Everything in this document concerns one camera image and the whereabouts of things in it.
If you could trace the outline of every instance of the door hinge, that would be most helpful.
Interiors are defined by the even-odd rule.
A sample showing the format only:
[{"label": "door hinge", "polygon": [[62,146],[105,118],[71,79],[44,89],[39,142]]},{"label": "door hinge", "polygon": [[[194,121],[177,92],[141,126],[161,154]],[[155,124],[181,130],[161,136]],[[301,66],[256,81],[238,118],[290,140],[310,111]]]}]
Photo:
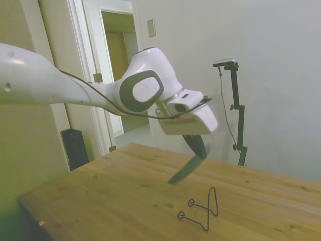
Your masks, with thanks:
[{"label": "door hinge", "polygon": [[93,74],[94,75],[94,81],[95,83],[100,83],[102,82],[102,75],[101,73]]}]

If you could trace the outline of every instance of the light switch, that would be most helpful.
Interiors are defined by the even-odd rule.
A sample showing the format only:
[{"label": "light switch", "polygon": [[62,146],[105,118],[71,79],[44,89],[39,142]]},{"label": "light switch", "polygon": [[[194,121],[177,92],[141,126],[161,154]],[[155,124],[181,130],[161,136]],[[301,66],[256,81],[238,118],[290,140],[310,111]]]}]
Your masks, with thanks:
[{"label": "light switch", "polygon": [[156,36],[154,19],[147,21],[147,28],[148,28],[148,35],[150,38]]}]

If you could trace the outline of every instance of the wooden tabletop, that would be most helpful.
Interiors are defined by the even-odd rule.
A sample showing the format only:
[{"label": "wooden tabletop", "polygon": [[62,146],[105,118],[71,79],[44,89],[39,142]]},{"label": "wooden tabletop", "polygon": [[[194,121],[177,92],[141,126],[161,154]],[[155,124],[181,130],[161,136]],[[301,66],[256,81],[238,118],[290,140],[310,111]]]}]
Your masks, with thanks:
[{"label": "wooden tabletop", "polygon": [[[130,144],[20,198],[58,241],[320,241],[321,183],[206,160],[178,185],[167,181],[191,157]],[[217,190],[219,216],[188,207]],[[211,208],[215,210],[214,201]]]}]

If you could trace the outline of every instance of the wire stand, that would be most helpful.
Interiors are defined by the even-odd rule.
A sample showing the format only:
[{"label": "wire stand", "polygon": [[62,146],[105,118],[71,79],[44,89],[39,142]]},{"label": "wire stand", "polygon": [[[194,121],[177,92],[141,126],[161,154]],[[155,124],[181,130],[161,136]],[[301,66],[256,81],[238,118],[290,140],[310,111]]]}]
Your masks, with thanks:
[{"label": "wire stand", "polygon": [[[216,204],[216,213],[214,213],[211,209],[210,209],[210,196],[211,196],[211,191],[214,190],[214,196],[215,196],[215,204]],[[210,191],[209,191],[209,194],[207,196],[207,207],[203,207],[201,205],[198,205],[195,203],[195,200],[194,199],[190,199],[187,203],[187,205],[189,207],[193,207],[193,206],[197,206],[197,207],[200,207],[200,208],[203,208],[203,209],[206,209],[207,210],[207,228],[205,228],[200,222],[197,222],[195,220],[192,220],[188,217],[185,217],[185,213],[183,211],[180,211],[178,214],[177,214],[177,218],[178,219],[187,219],[191,222],[194,222],[194,223],[197,223],[198,225],[200,225],[202,227],[202,229],[206,232],[208,232],[210,230],[210,212],[215,216],[217,217],[219,215],[219,207],[218,207],[218,203],[217,203],[217,197],[216,197],[216,189],[215,187],[211,187],[210,188]]]}]

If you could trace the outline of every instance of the doorway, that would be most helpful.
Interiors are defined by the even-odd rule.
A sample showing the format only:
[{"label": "doorway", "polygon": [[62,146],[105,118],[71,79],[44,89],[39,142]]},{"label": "doorway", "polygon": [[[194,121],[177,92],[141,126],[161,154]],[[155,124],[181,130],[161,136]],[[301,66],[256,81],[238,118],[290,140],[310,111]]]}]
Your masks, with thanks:
[{"label": "doorway", "polygon": [[[131,14],[107,11],[101,13],[112,75],[114,81],[117,81],[127,70],[133,55],[138,52],[134,18]],[[132,142],[148,146],[152,143],[147,117],[124,115],[120,125],[113,125],[112,122],[112,129],[117,148]]]}]

